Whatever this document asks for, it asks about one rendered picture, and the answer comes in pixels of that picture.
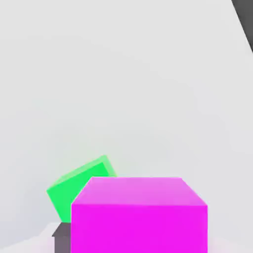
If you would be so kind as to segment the small green cube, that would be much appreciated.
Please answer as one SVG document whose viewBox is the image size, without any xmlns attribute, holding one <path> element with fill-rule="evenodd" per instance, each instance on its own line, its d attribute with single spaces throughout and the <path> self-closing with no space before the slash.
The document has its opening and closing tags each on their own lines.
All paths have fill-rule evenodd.
<svg viewBox="0 0 253 253">
<path fill-rule="evenodd" d="M 61 176 L 47 190 L 47 194 L 61 222 L 71 222 L 71 204 L 91 177 L 116 177 L 106 155 Z"/>
</svg>

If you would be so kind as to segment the small magenta cube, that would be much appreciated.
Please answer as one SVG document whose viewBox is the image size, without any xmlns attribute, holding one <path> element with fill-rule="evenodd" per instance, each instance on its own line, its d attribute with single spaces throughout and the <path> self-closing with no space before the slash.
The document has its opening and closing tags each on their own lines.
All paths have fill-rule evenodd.
<svg viewBox="0 0 253 253">
<path fill-rule="evenodd" d="M 72 203 L 71 253 L 208 253 L 208 206 L 179 177 L 93 177 Z"/>
</svg>

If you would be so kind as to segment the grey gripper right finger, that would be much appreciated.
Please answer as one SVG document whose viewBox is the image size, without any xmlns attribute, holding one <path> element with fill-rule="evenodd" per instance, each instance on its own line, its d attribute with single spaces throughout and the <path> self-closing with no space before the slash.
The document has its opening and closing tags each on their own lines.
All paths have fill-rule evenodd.
<svg viewBox="0 0 253 253">
<path fill-rule="evenodd" d="M 208 253 L 253 253 L 253 249 L 245 248 L 225 239 L 211 238 Z"/>
</svg>

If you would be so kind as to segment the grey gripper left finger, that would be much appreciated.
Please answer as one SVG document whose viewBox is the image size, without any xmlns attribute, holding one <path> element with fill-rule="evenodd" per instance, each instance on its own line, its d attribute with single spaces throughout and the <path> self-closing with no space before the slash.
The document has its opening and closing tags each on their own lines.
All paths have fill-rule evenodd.
<svg viewBox="0 0 253 253">
<path fill-rule="evenodd" d="M 0 253 L 70 253 L 69 228 L 58 222 L 49 223 L 37 236 L 0 249 Z"/>
</svg>

